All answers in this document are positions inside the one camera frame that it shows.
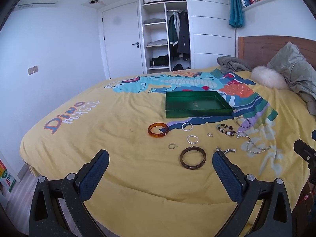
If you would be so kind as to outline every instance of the yellow bedspread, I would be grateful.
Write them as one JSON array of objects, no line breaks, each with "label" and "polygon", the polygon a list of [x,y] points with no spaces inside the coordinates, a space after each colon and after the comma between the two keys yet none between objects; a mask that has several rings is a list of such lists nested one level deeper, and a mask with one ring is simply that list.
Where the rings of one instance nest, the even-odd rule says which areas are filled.
[{"label": "yellow bedspread", "polygon": [[[97,221],[121,237],[214,236],[236,206],[212,167],[218,146],[237,149],[227,157],[245,174],[264,181],[282,178],[293,209],[309,176],[307,163],[294,152],[293,144],[302,139],[316,148],[311,135],[315,117],[294,92],[255,84],[248,80],[250,72],[204,71],[99,83],[30,129],[20,154],[34,173],[53,180],[77,172],[100,149],[107,150],[109,166],[85,205]],[[272,148],[261,154],[246,152],[247,138],[227,136],[215,128],[222,122],[244,130],[233,119],[165,118],[165,92],[198,90],[218,91],[234,108],[233,116],[250,120],[252,127],[245,132],[256,145]],[[148,135],[148,126],[155,122],[168,124],[165,137]],[[191,122],[193,129],[183,131],[183,122]],[[207,155],[198,170],[185,169],[179,162],[181,151],[191,146],[186,141],[190,134],[198,136],[196,145]],[[170,143],[176,148],[168,149]],[[198,153],[186,155],[188,163],[199,160]],[[258,202],[248,228],[259,208]]]}]

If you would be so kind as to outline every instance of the silver necklace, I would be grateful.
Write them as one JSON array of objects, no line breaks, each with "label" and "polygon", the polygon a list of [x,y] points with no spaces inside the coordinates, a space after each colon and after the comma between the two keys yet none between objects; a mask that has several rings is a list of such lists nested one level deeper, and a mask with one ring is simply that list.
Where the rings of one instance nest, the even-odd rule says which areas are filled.
[{"label": "silver necklace", "polygon": [[[260,147],[258,147],[257,145],[255,145],[255,144],[251,141],[250,137],[249,137],[245,132],[243,132],[243,131],[238,131],[238,132],[236,133],[236,136],[237,136],[237,138],[239,138],[239,137],[247,137],[247,138],[249,139],[249,141],[248,141],[248,143],[247,143],[247,151],[249,151],[249,152],[251,152],[251,153],[254,153],[254,154],[262,153],[262,152],[264,152],[264,151],[266,151],[266,150],[269,150],[269,149],[272,147],[272,145],[270,145],[270,146],[267,147],[267,148],[260,148]],[[259,149],[259,150],[261,150],[261,151],[259,151],[259,152],[251,151],[251,150],[249,149],[249,143],[252,143],[254,147],[256,147],[257,149]]]}]

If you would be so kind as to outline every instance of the brown bangle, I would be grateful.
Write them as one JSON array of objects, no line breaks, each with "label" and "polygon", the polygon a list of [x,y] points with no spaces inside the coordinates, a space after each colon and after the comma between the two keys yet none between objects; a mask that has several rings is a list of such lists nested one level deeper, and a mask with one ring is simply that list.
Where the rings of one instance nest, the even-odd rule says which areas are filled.
[{"label": "brown bangle", "polygon": [[[188,151],[199,151],[200,153],[202,153],[202,155],[203,155],[202,162],[200,164],[198,164],[198,165],[195,165],[195,166],[187,165],[186,163],[184,163],[182,158],[183,158],[183,155],[186,154]],[[204,165],[205,161],[206,161],[205,151],[202,148],[197,147],[197,146],[188,147],[188,148],[184,149],[181,152],[181,154],[180,154],[181,165],[184,166],[187,169],[198,169],[198,168],[200,168],[201,166]]]},{"label": "brown bangle", "polygon": [[[156,127],[156,126],[162,126],[165,128],[165,131],[162,132],[162,133],[159,133],[159,134],[156,134],[156,133],[153,133],[151,130]],[[169,132],[169,127],[164,124],[164,123],[154,123],[154,124],[151,124],[149,127],[148,127],[148,133],[150,136],[152,137],[163,137],[165,136],[167,133]]]}]

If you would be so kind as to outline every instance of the teal curtain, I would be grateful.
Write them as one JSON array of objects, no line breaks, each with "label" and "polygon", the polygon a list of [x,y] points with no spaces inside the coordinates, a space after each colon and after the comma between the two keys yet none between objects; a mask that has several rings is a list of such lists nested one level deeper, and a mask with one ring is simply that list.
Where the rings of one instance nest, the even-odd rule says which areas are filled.
[{"label": "teal curtain", "polygon": [[230,19],[229,24],[233,28],[245,25],[244,14],[242,12],[241,0],[230,0]]}]

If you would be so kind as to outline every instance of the green box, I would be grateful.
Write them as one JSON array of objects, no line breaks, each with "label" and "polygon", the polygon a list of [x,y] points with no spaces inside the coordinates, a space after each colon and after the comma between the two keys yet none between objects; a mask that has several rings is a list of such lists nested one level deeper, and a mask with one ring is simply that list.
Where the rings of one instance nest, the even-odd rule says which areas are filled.
[{"label": "green box", "polygon": [[166,118],[231,116],[233,108],[214,91],[166,92]]}]

